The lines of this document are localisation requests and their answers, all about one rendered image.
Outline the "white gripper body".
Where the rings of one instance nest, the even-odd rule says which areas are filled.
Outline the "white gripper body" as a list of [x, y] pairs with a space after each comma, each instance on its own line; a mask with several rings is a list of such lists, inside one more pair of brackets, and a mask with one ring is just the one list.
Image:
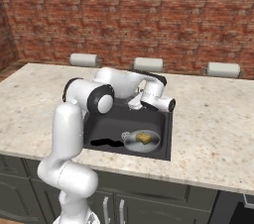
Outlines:
[[142, 96], [142, 94], [139, 93], [128, 102], [128, 106], [130, 109], [140, 110], [143, 107], [143, 105], [141, 104], [141, 96]]

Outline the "dark grey sink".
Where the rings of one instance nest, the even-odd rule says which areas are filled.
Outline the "dark grey sink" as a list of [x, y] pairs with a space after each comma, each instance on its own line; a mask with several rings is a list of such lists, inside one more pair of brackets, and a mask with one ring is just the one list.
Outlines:
[[[126, 100], [116, 99], [112, 109], [105, 115], [95, 116], [87, 113], [84, 117], [83, 147], [129, 156], [145, 157], [169, 161], [171, 159], [173, 114], [152, 111], [142, 107], [131, 110]], [[120, 141], [123, 132], [151, 130], [161, 136], [159, 148], [151, 153], [135, 153], [124, 147], [92, 146], [92, 140], [111, 139]]]

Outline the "yellow sponge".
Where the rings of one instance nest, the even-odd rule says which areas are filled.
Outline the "yellow sponge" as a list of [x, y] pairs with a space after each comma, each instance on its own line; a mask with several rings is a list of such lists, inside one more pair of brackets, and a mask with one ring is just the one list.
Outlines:
[[144, 145], [147, 145], [152, 141], [152, 136], [144, 132], [141, 132], [136, 135], [135, 140], [137, 142], [141, 142]]

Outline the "white cushioned stool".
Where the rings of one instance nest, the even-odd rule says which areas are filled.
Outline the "white cushioned stool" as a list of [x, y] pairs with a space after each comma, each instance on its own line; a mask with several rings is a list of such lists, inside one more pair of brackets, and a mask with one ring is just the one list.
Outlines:
[[238, 78], [240, 65], [238, 63], [209, 62], [206, 65], [206, 74], [214, 77]]
[[153, 72], [162, 72], [163, 60], [161, 58], [136, 57], [134, 59], [133, 68]]
[[98, 55], [92, 54], [71, 54], [69, 63], [73, 66], [97, 67], [99, 64]]

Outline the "dark green drawer front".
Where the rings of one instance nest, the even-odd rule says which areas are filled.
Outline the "dark green drawer front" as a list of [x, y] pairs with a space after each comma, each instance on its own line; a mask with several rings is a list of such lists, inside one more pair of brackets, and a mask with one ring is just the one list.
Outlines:
[[0, 155], [0, 174], [28, 177], [25, 164], [21, 158]]
[[107, 171], [97, 171], [99, 186], [144, 196], [187, 201], [190, 187], [167, 181], [136, 177]]

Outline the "dark green cupboard door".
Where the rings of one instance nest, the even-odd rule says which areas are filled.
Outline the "dark green cupboard door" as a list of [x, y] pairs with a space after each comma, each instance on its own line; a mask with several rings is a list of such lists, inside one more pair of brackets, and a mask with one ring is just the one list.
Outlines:
[[124, 199], [125, 224], [208, 224], [210, 212], [117, 193], [116, 217], [119, 223], [119, 203]]
[[27, 178], [0, 174], [0, 217], [24, 224], [47, 224]]
[[[59, 203], [60, 191], [54, 187], [51, 187], [44, 182], [33, 179], [33, 188], [38, 197], [39, 203], [42, 207], [46, 221], [48, 224], [53, 222], [61, 214], [61, 206]], [[115, 224], [113, 194], [103, 190], [96, 190], [96, 192], [90, 196], [87, 201], [91, 210], [98, 216], [101, 224], [106, 224], [104, 218], [103, 202], [107, 198], [107, 214], [109, 218], [109, 224]]]

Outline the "black dishwasher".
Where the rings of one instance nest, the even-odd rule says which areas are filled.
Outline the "black dishwasher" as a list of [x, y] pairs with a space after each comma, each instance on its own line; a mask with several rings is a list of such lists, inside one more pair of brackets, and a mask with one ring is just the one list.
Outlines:
[[254, 195], [219, 191], [208, 224], [254, 224]]

